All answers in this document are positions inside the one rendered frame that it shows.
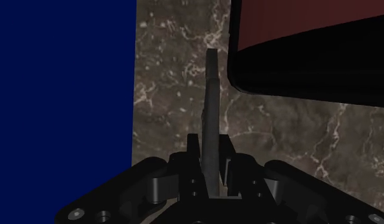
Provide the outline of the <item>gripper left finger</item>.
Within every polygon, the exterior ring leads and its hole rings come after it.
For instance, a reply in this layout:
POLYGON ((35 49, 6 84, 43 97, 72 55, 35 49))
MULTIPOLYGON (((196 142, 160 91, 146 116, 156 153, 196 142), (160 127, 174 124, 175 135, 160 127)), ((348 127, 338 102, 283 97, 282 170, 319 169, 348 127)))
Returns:
POLYGON ((54 224, 140 224, 175 198, 208 198, 197 134, 168 161, 148 157, 63 207, 54 224))

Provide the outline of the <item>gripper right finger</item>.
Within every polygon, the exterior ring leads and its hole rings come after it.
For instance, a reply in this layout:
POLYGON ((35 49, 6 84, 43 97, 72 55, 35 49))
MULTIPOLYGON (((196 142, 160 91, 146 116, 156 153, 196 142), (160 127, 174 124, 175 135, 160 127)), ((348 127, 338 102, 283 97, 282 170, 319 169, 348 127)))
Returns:
POLYGON ((227 196, 253 198, 294 213, 299 224, 384 224, 384 213, 282 161, 264 165, 219 137, 220 176, 227 196))

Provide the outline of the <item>dark grey slender bar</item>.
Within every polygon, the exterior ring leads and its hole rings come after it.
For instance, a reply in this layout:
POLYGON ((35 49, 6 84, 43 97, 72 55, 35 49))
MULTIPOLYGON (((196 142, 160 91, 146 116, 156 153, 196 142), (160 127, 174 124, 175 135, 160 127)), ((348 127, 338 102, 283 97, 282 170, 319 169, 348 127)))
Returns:
POLYGON ((202 112, 201 169, 205 177, 208 196, 216 199, 220 196, 220 80, 218 75, 218 50, 215 48, 209 48, 206 51, 205 84, 202 112))

